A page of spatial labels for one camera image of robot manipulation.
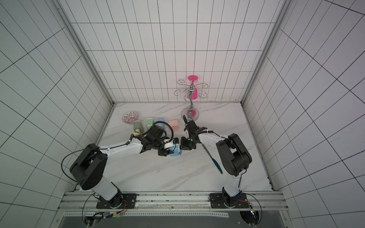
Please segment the light green pencil sharpener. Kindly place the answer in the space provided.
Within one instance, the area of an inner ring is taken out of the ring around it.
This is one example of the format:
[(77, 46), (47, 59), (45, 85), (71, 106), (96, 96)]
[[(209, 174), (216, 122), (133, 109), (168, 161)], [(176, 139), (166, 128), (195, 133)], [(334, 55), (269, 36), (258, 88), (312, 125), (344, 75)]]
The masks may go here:
[(147, 118), (145, 120), (145, 126), (146, 126), (146, 129), (149, 130), (152, 125), (154, 124), (154, 119), (153, 118)]

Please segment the pink pencil sharpener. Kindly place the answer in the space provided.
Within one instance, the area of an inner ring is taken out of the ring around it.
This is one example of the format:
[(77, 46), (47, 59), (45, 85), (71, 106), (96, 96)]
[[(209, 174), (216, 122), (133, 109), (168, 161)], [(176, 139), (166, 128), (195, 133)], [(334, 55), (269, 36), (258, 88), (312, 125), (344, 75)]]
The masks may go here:
[(172, 129), (173, 129), (174, 132), (177, 132), (178, 131), (178, 129), (179, 129), (179, 122), (178, 122), (178, 120), (171, 120), (169, 122), (169, 125), (172, 127)]

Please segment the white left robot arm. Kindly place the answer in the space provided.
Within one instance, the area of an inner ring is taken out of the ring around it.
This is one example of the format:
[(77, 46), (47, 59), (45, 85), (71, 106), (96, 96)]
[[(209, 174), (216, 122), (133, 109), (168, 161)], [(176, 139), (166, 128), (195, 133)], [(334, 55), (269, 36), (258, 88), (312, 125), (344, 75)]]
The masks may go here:
[(121, 191), (104, 176), (105, 168), (124, 157), (157, 150), (159, 156), (172, 152), (167, 148), (174, 139), (174, 130), (166, 122), (158, 121), (149, 130), (139, 135), (131, 134), (130, 139), (121, 144), (101, 148), (94, 143), (84, 148), (80, 156), (70, 166), (69, 171), (82, 190), (92, 190), (107, 202), (122, 198)]

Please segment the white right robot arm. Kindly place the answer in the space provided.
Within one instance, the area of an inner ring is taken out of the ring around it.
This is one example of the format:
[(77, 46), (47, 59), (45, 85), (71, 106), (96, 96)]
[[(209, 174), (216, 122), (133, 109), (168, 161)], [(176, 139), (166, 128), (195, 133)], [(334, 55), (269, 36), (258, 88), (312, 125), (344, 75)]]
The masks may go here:
[(220, 135), (206, 127), (198, 127), (195, 121), (184, 120), (182, 150), (195, 150), (197, 144), (216, 146), (222, 166), (228, 176), (222, 188), (225, 203), (233, 204), (243, 192), (240, 190), (241, 173), (248, 170), (252, 157), (237, 134)]

